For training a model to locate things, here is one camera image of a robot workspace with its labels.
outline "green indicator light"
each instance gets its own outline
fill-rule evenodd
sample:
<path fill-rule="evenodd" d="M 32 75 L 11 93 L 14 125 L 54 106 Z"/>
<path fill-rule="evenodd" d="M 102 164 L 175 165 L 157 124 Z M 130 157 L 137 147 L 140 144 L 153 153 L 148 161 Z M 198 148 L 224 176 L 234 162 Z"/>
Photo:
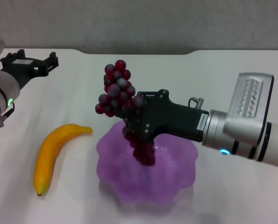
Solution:
<path fill-rule="evenodd" d="M 9 101 L 8 101 L 8 106 L 10 106 L 12 103 L 13 103 L 13 99 L 11 98 L 11 99 L 9 99 Z"/>

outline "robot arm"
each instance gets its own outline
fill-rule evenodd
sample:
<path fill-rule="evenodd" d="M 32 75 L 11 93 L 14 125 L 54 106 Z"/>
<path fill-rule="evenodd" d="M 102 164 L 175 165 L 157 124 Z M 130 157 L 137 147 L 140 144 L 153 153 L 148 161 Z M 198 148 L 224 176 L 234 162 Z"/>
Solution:
<path fill-rule="evenodd" d="M 201 98 L 191 98 L 195 108 L 190 107 L 191 100 L 188 106 L 178 105 L 170 101 L 167 90 L 160 90 L 138 92 L 146 102 L 141 114 L 115 115 L 124 119 L 126 139 L 135 142 L 134 148 L 139 141 L 153 143 L 157 135 L 168 133 L 202 142 L 224 155 L 278 166 L 278 125 L 266 122 L 273 82 L 272 75 L 240 74 L 228 112 L 201 110 Z"/>
<path fill-rule="evenodd" d="M 0 54 L 5 43 L 0 39 Z M 26 58 L 24 50 L 17 53 L 9 53 L 0 60 L 3 68 L 0 70 L 0 127 L 14 111 L 14 101 L 20 94 L 20 90 L 33 78 L 48 76 L 49 72 L 59 66 L 56 53 L 52 52 L 44 61 Z"/>

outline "bunch of grapes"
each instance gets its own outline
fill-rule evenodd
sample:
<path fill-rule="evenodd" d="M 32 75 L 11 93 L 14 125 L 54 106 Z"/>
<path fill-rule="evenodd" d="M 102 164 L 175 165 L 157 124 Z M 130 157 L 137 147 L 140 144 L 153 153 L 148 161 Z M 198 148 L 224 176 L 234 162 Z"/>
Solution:
<path fill-rule="evenodd" d="M 98 114 L 105 113 L 108 117 L 113 117 L 115 111 L 122 109 L 124 112 L 135 110 L 135 88 L 128 81 L 131 73 L 126 69 L 126 63 L 123 60 L 116 61 L 115 65 L 108 64 L 105 67 L 104 90 L 106 94 L 101 94 L 96 105 L 95 111 Z"/>
<path fill-rule="evenodd" d="M 95 106 L 98 114 L 106 114 L 113 117 L 115 112 L 122 110 L 125 114 L 132 114 L 138 119 L 142 116 L 146 101 L 143 96 L 135 95 L 135 88 L 129 81 L 131 73 L 126 69 L 123 60 L 116 61 L 115 65 L 108 64 L 105 67 L 104 90 L 106 94 L 101 94 L 99 103 Z M 131 130 L 124 127 L 122 130 L 124 138 L 130 142 L 134 148 L 133 156 L 142 165 L 152 166 L 154 160 L 154 144 L 146 143 L 142 139 L 131 135 Z"/>

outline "blue indicator light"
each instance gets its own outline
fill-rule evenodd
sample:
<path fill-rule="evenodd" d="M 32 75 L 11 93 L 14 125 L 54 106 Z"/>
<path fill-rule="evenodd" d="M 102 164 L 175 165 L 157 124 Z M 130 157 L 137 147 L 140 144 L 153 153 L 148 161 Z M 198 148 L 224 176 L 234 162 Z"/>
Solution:
<path fill-rule="evenodd" d="M 221 148 L 220 149 L 220 152 L 223 154 L 223 155 L 229 155 L 230 152 L 227 150 L 227 149 L 224 149 L 224 148 Z"/>

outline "silver cylinder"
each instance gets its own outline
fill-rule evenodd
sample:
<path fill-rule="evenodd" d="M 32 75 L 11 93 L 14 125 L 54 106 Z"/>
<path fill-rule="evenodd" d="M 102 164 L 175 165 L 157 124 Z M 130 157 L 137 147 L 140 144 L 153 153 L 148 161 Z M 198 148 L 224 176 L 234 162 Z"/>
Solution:
<path fill-rule="evenodd" d="M 202 145 L 213 149 L 225 149 L 243 157 L 249 157 L 254 148 L 244 142 L 236 141 L 223 132 L 227 113 L 211 110 L 203 132 Z"/>

